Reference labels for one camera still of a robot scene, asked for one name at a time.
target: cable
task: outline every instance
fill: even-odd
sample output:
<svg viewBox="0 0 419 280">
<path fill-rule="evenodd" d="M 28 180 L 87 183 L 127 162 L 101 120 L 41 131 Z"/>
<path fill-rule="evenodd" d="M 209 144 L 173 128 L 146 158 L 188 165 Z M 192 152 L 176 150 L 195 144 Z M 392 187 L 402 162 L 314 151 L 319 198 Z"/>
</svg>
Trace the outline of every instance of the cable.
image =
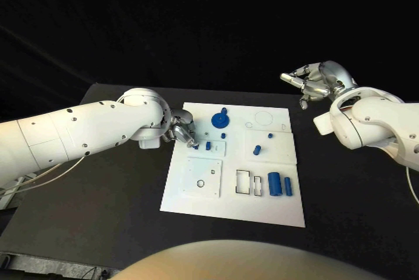
<svg viewBox="0 0 419 280">
<path fill-rule="evenodd" d="M 0 191 L 0 195 L 2 193 L 6 193 L 11 189 L 15 189 L 16 187 L 21 187 L 21 186 L 25 186 L 27 184 L 32 183 L 35 180 L 38 180 L 41 177 L 44 177 L 47 174 L 50 174 L 51 171 L 54 171 L 58 167 L 61 166 L 61 164 L 55 165 L 48 171 L 45 171 L 39 176 L 37 176 L 34 179 L 22 182 L 21 184 L 12 186 L 11 188 L 8 189 L 3 189 Z"/>
<path fill-rule="evenodd" d="M 97 269 L 99 269 L 99 267 L 93 267 L 87 272 L 86 272 L 86 275 L 84 275 L 84 277 L 83 277 L 83 279 L 86 279 L 86 276 L 87 276 L 87 274 L 94 270 L 94 274 L 97 273 Z"/>
<path fill-rule="evenodd" d="M 415 194 L 415 190 L 414 190 L 414 187 L 412 187 L 412 182 L 411 182 L 411 174 L 410 174 L 410 167 L 407 167 L 407 177 L 408 177 L 408 183 L 410 183 L 410 187 L 411 187 L 411 191 L 412 191 L 412 195 L 417 199 L 417 202 L 419 204 L 419 199 L 418 199 L 418 196 Z"/>
<path fill-rule="evenodd" d="M 0 198 L 2 197 L 5 197 L 5 196 L 9 196 L 9 195 L 14 195 L 14 194 L 16 194 L 16 193 L 19 193 L 19 192 L 24 192 L 24 191 L 27 191 L 27 190 L 29 190 L 29 189 L 34 189 L 34 188 L 38 188 L 38 187 L 41 187 L 41 186 L 44 186 L 44 185 L 47 185 L 48 183 L 51 183 L 52 181 L 55 181 L 55 180 L 58 180 L 75 167 L 77 167 L 77 165 L 80 164 L 80 162 L 84 160 L 84 158 L 86 157 L 83 157 L 80 160 L 78 160 L 78 162 L 77 162 L 77 164 L 55 178 L 55 179 L 51 179 L 50 181 L 47 181 L 45 183 L 42 183 L 42 184 L 39 184 L 39 185 L 37 185 L 37 186 L 32 186 L 32 187 L 29 187 L 29 188 L 27 188 L 27 189 L 24 189 L 24 190 L 18 190 L 18 191 L 15 191 L 15 192 L 12 192 L 12 193 L 9 193 L 9 194 L 3 194 L 3 195 L 0 195 Z"/>
</svg>

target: robotic hand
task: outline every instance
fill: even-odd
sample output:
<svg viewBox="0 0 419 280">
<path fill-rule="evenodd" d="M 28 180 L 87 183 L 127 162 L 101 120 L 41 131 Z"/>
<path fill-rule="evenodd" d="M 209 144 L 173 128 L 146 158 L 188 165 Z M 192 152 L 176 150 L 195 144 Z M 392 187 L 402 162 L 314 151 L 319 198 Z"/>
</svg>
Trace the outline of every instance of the robotic hand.
<svg viewBox="0 0 419 280">
<path fill-rule="evenodd" d="M 309 101 L 332 99 L 330 112 L 314 118 L 323 135 L 335 132 L 352 150 L 381 148 L 399 164 L 419 171 L 419 103 L 404 103 L 391 93 L 359 87 L 335 61 L 283 73 L 281 79 L 302 89 L 303 109 Z"/>
<path fill-rule="evenodd" d="M 119 101 L 100 101 L 0 124 L 0 186 L 18 177 L 84 158 L 127 142 L 159 148 L 179 140 L 198 145 L 186 110 L 169 108 L 160 95 L 130 89 Z"/>
</svg>

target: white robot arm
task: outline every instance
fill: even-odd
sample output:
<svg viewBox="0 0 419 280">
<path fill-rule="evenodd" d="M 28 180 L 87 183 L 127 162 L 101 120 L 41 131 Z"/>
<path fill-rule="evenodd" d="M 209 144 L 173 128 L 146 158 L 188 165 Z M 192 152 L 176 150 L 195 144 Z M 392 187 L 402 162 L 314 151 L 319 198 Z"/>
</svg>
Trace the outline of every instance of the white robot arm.
<svg viewBox="0 0 419 280">
<path fill-rule="evenodd" d="M 391 93 L 359 87 L 333 61 L 310 64 L 281 74 L 281 79 L 302 88 L 303 109 L 309 101 L 330 97 L 330 112 L 314 118 L 323 135 L 335 132 L 352 150 L 381 148 L 399 164 L 419 171 L 419 103 L 404 103 Z"/>
<path fill-rule="evenodd" d="M 185 110 L 171 110 L 160 95 L 129 90 L 119 101 L 100 101 L 0 124 L 0 186 L 18 177 L 139 141 L 159 148 L 165 141 L 195 141 L 195 122 Z"/>
</svg>

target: white cable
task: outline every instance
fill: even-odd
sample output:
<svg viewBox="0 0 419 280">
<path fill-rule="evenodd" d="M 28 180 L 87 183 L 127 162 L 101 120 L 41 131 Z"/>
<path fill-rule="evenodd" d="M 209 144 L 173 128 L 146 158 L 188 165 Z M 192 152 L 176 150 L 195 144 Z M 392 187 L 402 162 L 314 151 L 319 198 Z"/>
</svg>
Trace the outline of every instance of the white cable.
<svg viewBox="0 0 419 280">
<path fill-rule="evenodd" d="M 32 187 L 29 187 L 29 188 L 27 188 L 27 189 L 24 189 L 24 190 L 18 190 L 18 191 L 15 191 L 15 192 L 12 192 L 12 193 L 9 193 L 9 194 L 5 194 L 5 195 L 2 195 L 0 196 L 0 198 L 2 197 L 5 197 L 5 196 L 9 196 L 9 195 L 14 195 L 14 194 L 16 194 L 16 193 L 19 193 L 19 192 L 24 192 L 24 191 L 27 191 L 27 190 L 29 190 L 29 189 L 34 189 L 34 188 L 38 188 L 38 187 L 41 187 L 41 186 L 44 186 L 44 185 L 47 185 L 48 183 L 51 183 L 52 181 L 55 181 L 55 180 L 58 180 L 75 167 L 77 167 L 77 165 L 80 164 L 80 162 L 84 160 L 84 158 L 86 157 L 83 157 L 81 159 L 80 159 L 80 161 L 77 162 L 77 164 L 55 178 L 55 179 L 51 179 L 50 181 L 47 181 L 45 183 L 42 183 L 42 184 L 39 184 L 39 185 L 37 185 L 37 186 L 32 186 Z"/>
<path fill-rule="evenodd" d="M 407 167 L 407 177 L 408 177 L 408 183 L 410 183 L 410 187 L 411 187 L 411 191 L 412 191 L 412 195 L 417 199 L 417 202 L 419 204 L 419 199 L 418 199 L 418 196 L 415 194 L 415 190 L 414 190 L 414 187 L 412 187 L 412 182 L 411 182 L 411 174 L 410 174 L 410 167 Z"/>
<path fill-rule="evenodd" d="M 25 181 L 24 183 L 12 186 L 11 188 L 8 189 L 3 189 L 0 190 L 0 195 L 2 193 L 6 193 L 11 189 L 15 189 L 16 187 L 22 187 L 25 186 L 27 184 L 32 183 L 35 180 L 38 180 L 41 177 L 44 177 L 47 174 L 50 174 L 51 171 L 54 171 L 58 167 L 61 166 L 61 164 L 55 165 L 48 171 L 45 171 L 39 176 L 37 176 L 34 179 Z"/>
</svg>

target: table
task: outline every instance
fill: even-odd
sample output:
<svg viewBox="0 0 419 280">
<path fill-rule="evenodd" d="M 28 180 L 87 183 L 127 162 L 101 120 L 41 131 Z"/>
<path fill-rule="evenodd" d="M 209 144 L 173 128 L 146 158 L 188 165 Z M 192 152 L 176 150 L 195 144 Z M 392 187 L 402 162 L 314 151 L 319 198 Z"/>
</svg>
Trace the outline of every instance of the table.
<svg viewBox="0 0 419 280">
<path fill-rule="evenodd" d="M 96 84 L 83 103 L 117 100 L 130 88 Z M 123 269 L 176 245 L 244 239 L 320 253 L 391 279 L 419 277 L 419 209 L 405 167 L 379 149 L 348 150 L 319 134 L 313 118 L 330 102 L 303 111 L 299 95 L 152 89 L 173 108 L 202 102 L 290 109 L 307 228 L 160 212 L 173 143 L 142 150 L 130 141 L 29 192 L 0 252 Z"/>
</svg>

